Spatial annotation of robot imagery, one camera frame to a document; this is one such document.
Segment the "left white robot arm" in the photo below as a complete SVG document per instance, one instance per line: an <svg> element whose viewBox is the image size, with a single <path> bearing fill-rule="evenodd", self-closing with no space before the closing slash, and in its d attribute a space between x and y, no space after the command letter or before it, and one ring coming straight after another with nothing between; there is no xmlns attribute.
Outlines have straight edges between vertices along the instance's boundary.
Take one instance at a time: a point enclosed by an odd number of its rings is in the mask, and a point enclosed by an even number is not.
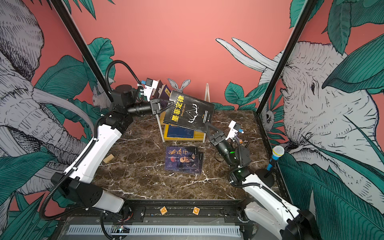
<svg viewBox="0 0 384 240"><path fill-rule="evenodd" d="M63 173L54 174L51 178L54 187L41 205L40 219L55 220L69 213L65 211L54 216L46 216L46 207L57 191L77 204L72 208L73 211L93 208L103 213L116 214L120 222L125 222L132 217L132 210L124 199L93 185L92 180L102 160L128 129L134 117L159 115L165 111L161 106L161 99L138 102L136 94L137 91L132 90L113 91L114 101L110 111L98 119L92 140Z"/></svg>

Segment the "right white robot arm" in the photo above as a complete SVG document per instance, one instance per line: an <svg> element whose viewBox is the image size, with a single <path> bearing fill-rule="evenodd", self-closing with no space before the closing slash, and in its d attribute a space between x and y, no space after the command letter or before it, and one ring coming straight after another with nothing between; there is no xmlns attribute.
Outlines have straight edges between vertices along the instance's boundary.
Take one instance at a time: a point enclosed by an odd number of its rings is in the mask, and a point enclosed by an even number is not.
<svg viewBox="0 0 384 240"><path fill-rule="evenodd" d="M232 187L243 189L255 201L247 204L243 213L247 221L261 225L279 240L320 240L315 216L285 201L249 168L250 151L237 136L243 130L239 124L229 135L210 123L205 124L210 143L231 167L227 178Z"/></svg>

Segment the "black book yellow title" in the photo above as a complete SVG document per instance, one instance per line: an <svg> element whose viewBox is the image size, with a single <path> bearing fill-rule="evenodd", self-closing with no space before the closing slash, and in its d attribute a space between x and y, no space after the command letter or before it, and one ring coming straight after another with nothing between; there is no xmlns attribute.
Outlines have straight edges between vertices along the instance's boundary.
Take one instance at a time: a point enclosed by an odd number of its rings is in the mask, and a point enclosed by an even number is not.
<svg viewBox="0 0 384 240"><path fill-rule="evenodd" d="M172 91L174 103L165 111L164 123L206 133L206 123L211 122L215 105L184 93Z"/></svg>

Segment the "blue book yellow label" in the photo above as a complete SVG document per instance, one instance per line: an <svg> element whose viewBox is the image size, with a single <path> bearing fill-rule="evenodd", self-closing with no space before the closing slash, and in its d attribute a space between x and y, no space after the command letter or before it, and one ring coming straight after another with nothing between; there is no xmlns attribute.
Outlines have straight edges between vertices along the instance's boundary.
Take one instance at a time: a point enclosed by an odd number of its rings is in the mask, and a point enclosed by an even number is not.
<svg viewBox="0 0 384 240"><path fill-rule="evenodd" d="M193 139L195 135L194 130L186 129L178 126L168 126L166 136L168 138L182 138L182 139Z"/></svg>

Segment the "purple book yellow label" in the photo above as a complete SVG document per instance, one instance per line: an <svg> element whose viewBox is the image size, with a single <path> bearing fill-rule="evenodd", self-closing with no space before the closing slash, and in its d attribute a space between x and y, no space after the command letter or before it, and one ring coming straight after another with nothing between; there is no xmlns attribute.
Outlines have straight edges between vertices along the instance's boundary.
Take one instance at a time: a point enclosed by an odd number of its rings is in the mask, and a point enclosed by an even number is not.
<svg viewBox="0 0 384 240"><path fill-rule="evenodd" d="M161 100L169 100L171 92L172 91L169 89L169 87L167 85L162 85L159 98Z"/></svg>

